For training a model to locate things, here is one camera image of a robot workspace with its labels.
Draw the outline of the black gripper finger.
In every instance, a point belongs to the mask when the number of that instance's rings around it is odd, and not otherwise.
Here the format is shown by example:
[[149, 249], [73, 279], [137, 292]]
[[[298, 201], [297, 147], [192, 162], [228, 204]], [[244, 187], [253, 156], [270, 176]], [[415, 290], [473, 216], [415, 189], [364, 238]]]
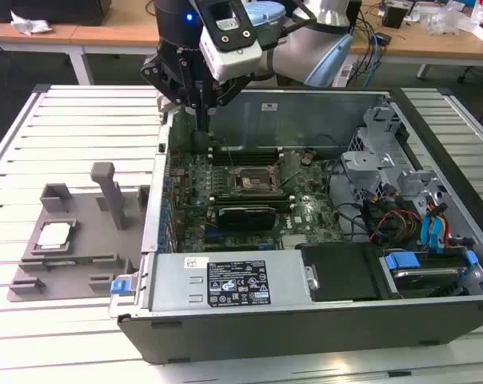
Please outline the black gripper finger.
[[225, 82], [213, 80], [210, 75], [204, 81], [204, 131], [210, 128], [210, 110], [226, 106], [253, 80], [253, 73], [232, 78]]
[[187, 108], [195, 115], [198, 131], [205, 131], [205, 108], [201, 92], [194, 78], [194, 62], [185, 55], [177, 55], [169, 62], [161, 55], [149, 56], [140, 70], [142, 77], [167, 97], [173, 104]]

